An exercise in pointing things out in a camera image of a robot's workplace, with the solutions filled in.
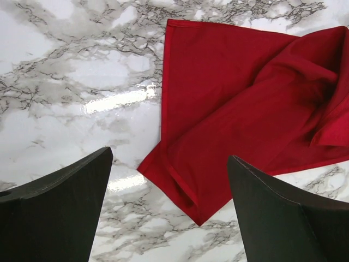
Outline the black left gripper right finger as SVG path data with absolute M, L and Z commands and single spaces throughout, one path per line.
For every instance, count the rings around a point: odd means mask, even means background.
M 231 156 L 228 177 L 248 261 L 348 261 L 348 203 Z

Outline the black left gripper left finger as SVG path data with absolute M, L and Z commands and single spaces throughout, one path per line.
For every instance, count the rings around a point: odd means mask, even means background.
M 1 192 L 1 261 L 88 261 L 112 160 L 103 147 Z

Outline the red cloth napkin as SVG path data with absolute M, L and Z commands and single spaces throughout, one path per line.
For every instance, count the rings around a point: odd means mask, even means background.
M 280 175 L 348 160 L 348 29 L 302 37 L 168 20 L 161 139 L 138 170 L 196 224 L 238 156 Z

